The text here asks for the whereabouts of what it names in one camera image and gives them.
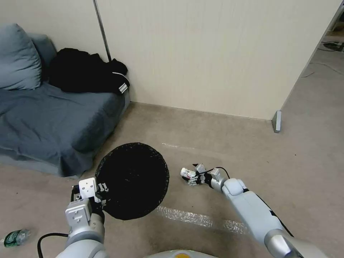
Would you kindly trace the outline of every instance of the white stripe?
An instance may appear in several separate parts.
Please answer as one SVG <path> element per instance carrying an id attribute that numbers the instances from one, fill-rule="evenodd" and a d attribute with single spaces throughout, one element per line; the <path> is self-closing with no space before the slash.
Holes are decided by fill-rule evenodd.
<path id="1" fill-rule="evenodd" d="M 125 88 L 121 89 L 120 91 L 123 93 L 124 91 L 127 90 L 127 88 L 128 88 L 128 87 L 125 87 Z"/>
<path id="2" fill-rule="evenodd" d="M 124 88 L 126 86 L 125 83 L 122 84 L 122 86 L 119 87 L 119 90 L 121 90 L 122 88 Z"/>
<path id="3" fill-rule="evenodd" d="M 121 74 L 121 73 L 116 73 L 116 72 L 112 72 L 112 73 L 122 75 L 124 78 L 126 78 L 126 79 L 128 80 L 128 78 L 125 77 L 125 76 L 124 76 L 123 74 Z"/>

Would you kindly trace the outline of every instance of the yellow label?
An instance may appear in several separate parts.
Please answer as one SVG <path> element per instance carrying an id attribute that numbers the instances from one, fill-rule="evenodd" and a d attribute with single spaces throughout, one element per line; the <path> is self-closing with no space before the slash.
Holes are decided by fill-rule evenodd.
<path id="1" fill-rule="evenodd" d="M 191 257 L 187 254 L 179 253 L 175 255 L 175 258 L 191 258 Z"/>

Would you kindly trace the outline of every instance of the green bottle label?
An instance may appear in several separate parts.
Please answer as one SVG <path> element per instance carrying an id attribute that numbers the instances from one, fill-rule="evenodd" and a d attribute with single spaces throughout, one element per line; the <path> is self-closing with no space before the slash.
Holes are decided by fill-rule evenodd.
<path id="1" fill-rule="evenodd" d="M 19 235 L 20 231 L 21 230 L 17 230 L 17 231 L 13 231 L 13 232 L 9 233 L 5 237 L 4 246 L 5 247 L 12 247 L 12 246 L 18 245 L 16 240 L 17 240 L 17 236 Z"/>

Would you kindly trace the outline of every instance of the gray pillow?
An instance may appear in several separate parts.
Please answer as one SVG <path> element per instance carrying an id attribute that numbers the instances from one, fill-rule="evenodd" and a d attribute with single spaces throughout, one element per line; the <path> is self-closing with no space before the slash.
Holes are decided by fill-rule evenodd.
<path id="1" fill-rule="evenodd" d="M 0 27 L 0 89 L 31 90 L 40 86 L 42 65 L 29 36 L 18 24 Z"/>

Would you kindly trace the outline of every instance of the metal pole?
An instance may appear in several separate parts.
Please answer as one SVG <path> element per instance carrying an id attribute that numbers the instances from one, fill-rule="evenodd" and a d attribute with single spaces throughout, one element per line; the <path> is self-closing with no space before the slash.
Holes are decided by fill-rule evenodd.
<path id="1" fill-rule="evenodd" d="M 97 14 L 98 22 L 99 22 L 99 27 L 100 27 L 101 35 L 103 37 L 107 58 L 109 59 L 109 62 L 111 62 L 111 55 L 110 55 L 110 51 L 109 51 L 109 46 L 107 45 L 108 42 L 106 41 L 106 36 L 105 36 L 105 32 L 104 32 L 103 23 L 101 22 L 101 17 L 100 17 L 100 13 L 99 13 L 99 9 L 98 9 L 97 0 L 93 0 L 93 4 L 94 4 L 94 8 L 96 9 L 96 14 Z"/>

